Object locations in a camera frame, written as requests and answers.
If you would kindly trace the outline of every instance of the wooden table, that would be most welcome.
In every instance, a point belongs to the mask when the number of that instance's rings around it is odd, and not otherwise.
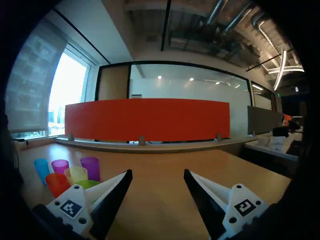
[[[22,190],[27,204],[48,204],[53,197],[33,167],[36,158],[49,163],[66,159],[100,159],[101,180],[132,169],[133,180],[108,233],[108,239],[208,239],[209,235],[184,182],[187,168],[205,178],[232,187],[242,183],[267,203],[282,197],[290,179],[221,150],[177,154],[122,154],[50,144],[19,153]]]

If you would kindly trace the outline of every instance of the recessed light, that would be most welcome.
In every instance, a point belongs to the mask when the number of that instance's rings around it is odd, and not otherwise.
[[[261,88],[261,87],[258,87],[257,85],[252,85],[254,88],[257,88],[257,89],[259,89],[259,90],[263,90],[263,88]]]

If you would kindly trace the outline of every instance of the orange plastic cup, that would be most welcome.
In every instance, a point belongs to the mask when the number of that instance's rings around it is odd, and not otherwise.
[[[55,198],[63,194],[70,187],[67,177],[61,173],[49,174],[46,177],[46,183]]]

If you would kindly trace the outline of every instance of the pink plastic cup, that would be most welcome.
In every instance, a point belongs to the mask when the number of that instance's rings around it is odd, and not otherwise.
[[[51,165],[55,173],[64,174],[64,171],[69,168],[69,162],[64,159],[54,160]]]
[[[95,157],[86,157],[80,160],[82,167],[88,171],[88,179],[100,181],[99,159]]]

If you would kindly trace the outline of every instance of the desk divider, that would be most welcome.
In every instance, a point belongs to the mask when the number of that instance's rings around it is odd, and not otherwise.
[[[229,103],[137,98],[66,106],[65,134],[112,141],[187,141],[230,134]]]

